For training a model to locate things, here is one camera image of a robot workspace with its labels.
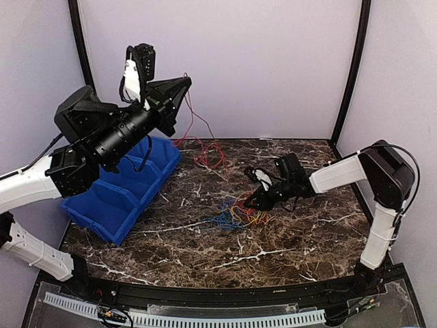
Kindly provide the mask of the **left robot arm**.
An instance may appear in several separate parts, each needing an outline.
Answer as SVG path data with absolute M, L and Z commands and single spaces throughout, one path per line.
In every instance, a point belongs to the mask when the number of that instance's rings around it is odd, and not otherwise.
M 14 219 L 15 208 L 42 200 L 68 198 L 88 191 L 100 171 L 118 173 L 118 164 L 138 143 L 157 129 L 175 134 L 183 98 L 192 85 L 190 77 L 140 84 L 140 98 L 127 107 L 102 102 L 86 85 L 58 106 L 54 121 L 67 145 L 48 146 L 33 162 L 1 177 L 1 249 L 69 282 L 82 298 L 96 293 L 85 259 L 64 253 L 29 234 Z

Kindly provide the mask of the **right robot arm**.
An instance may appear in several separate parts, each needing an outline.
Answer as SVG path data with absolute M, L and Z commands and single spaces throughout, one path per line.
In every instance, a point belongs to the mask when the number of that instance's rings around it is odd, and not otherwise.
M 375 209 L 369 236 L 359 262 L 377 270 L 395 242 L 402 218 L 412 205 L 421 181 L 419 164 L 405 148 L 381 139 L 370 146 L 307 174 L 296 168 L 297 178 L 273 184 L 261 179 L 266 210 L 295 197 L 313 197 L 356 182 L 368 183 Z

